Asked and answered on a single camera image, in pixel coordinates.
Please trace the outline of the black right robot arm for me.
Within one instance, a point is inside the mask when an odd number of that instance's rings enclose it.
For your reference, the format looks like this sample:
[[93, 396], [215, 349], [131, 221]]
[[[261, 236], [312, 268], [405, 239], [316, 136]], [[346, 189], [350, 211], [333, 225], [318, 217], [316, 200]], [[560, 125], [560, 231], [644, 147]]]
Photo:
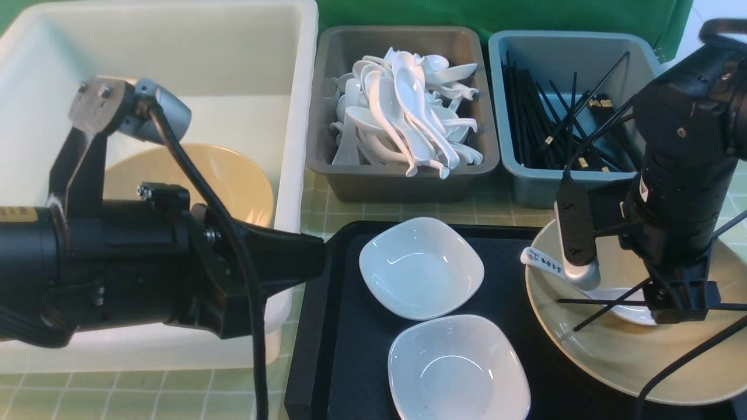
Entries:
[[744, 19], [704, 22], [702, 46], [633, 99], [645, 150], [622, 202], [633, 229], [620, 244], [644, 261], [657, 324], [704, 321], [720, 305], [708, 277], [718, 217], [745, 160], [744, 34]]

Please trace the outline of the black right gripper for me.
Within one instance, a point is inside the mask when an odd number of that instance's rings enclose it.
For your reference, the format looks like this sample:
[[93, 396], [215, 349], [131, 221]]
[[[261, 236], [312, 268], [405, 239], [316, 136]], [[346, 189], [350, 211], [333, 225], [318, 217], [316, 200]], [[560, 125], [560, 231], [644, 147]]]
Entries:
[[730, 170], [645, 169], [628, 194], [637, 226], [624, 249], [642, 258], [650, 279], [645, 302], [657, 324], [704, 321], [721, 303], [710, 278], [713, 232], [730, 184]]

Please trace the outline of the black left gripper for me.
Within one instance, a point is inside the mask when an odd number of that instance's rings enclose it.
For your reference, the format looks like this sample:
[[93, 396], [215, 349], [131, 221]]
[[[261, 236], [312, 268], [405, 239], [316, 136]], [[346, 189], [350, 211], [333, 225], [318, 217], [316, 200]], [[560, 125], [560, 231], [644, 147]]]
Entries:
[[56, 205], [55, 324], [65, 333], [150, 323], [205, 330], [223, 340], [254, 331], [251, 291], [240, 261], [266, 301], [319, 277], [321, 237], [232, 220], [190, 206], [175, 184], [142, 183], [146, 199]]

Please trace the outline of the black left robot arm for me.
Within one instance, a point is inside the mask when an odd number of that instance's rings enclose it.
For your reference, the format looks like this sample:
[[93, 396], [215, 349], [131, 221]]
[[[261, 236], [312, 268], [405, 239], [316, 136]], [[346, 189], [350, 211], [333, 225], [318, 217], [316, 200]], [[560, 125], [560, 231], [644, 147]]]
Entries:
[[2, 222], [2, 340], [63, 348], [78, 332], [162, 323], [248, 337], [235, 251], [206, 205], [176, 184], [105, 200], [91, 227], [56, 208]]

